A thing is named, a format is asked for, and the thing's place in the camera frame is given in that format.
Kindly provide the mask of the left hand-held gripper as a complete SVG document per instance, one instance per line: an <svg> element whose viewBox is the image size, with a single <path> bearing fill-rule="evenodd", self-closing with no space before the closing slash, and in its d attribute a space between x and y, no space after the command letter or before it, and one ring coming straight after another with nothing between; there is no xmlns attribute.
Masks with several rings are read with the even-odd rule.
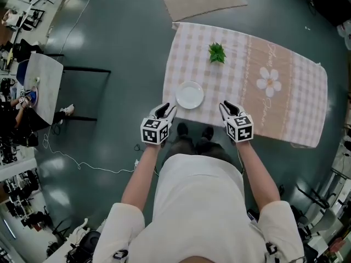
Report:
<svg viewBox="0 0 351 263"><path fill-rule="evenodd" d="M152 145L160 145L166 141L176 113L176 105L169 107L168 102L153 108L140 125L141 141Z"/></svg>

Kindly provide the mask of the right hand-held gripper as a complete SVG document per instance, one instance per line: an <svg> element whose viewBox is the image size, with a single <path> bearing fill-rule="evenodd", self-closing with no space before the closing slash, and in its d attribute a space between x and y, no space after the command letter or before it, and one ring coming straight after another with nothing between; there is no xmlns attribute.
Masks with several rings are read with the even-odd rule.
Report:
<svg viewBox="0 0 351 263"><path fill-rule="evenodd" d="M241 105L234 105L228 100L219 104L222 120L225 122L227 135L233 142L244 142L253 139L254 124L252 117Z"/></svg>

